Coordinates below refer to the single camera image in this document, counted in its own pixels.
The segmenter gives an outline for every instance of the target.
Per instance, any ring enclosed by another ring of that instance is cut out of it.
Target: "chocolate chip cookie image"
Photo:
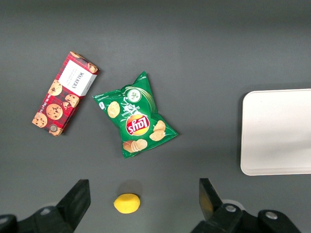
[[[52,103],[49,106],[47,106],[47,116],[50,119],[58,120],[63,115],[63,109],[58,104]]]
[[[71,53],[72,56],[74,56],[74,57],[76,57],[76,58],[83,58],[83,57],[81,57],[79,54],[77,54],[77,53],[75,53],[75,52],[73,52],[73,51],[70,51],[70,53]]]
[[[63,107],[65,110],[67,110],[69,103],[68,102],[63,102]]]
[[[73,95],[73,94],[67,95],[65,97],[65,100],[67,100],[73,108],[75,108],[79,103],[79,97],[77,97],[76,95]]]
[[[43,128],[47,125],[48,119],[43,113],[36,113],[32,123],[40,128]]]
[[[98,70],[98,68],[90,62],[87,64],[87,68],[92,74]]]
[[[58,80],[54,80],[51,87],[49,88],[48,93],[51,96],[58,96],[60,93],[62,93],[63,86],[59,83]]]

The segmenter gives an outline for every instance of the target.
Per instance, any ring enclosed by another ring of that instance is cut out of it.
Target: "green chip bag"
[[[132,85],[93,98],[119,128],[125,158],[159,146],[178,135],[157,112],[145,71]]]

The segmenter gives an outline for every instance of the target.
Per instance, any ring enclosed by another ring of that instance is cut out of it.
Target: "walkers cookie box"
[[[99,71],[94,64],[71,51],[32,123],[59,136],[66,129]]]

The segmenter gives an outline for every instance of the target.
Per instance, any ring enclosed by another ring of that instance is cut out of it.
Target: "potato chip image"
[[[144,139],[139,139],[135,142],[135,145],[139,151],[145,149],[148,145],[147,141]]]
[[[128,152],[130,152],[130,153],[133,153],[134,151],[132,150],[132,147],[131,147],[131,146],[132,146],[132,143],[133,143],[132,140],[123,142],[123,148],[124,148],[126,151],[128,151]]]
[[[154,127],[154,131],[163,130],[165,131],[165,123],[162,120],[159,120]]]
[[[153,141],[160,141],[161,139],[163,139],[165,137],[165,132],[163,130],[157,130],[155,132],[153,132],[150,136],[150,139]]]
[[[133,150],[134,152],[138,152],[138,151],[139,151],[139,149],[138,149],[137,146],[136,146],[136,141],[133,141],[133,142],[132,142],[132,150]]]
[[[111,104],[109,104],[107,112],[111,118],[116,118],[120,113],[120,105],[118,102],[113,101]]]

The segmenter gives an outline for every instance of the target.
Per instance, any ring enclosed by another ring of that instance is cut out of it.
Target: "metal screw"
[[[41,211],[41,215],[47,215],[49,212],[51,212],[49,209],[44,208],[44,210]]]
[[[237,210],[237,208],[235,208],[235,207],[232,206],[232,205],[227,205],[227,206],[225,207],[225,209],[226,209],[227,211],[229,211],[229,212],[236,212],[236,210]]]
[[[4,218],[0,218],[0,224],[5,223],[9,218],[4,217]]]
[[[270,211],[266,212],[266,216],[270,219],[273,219],[273,220],[277,219],[277,215],[273,212],[270,212]]]

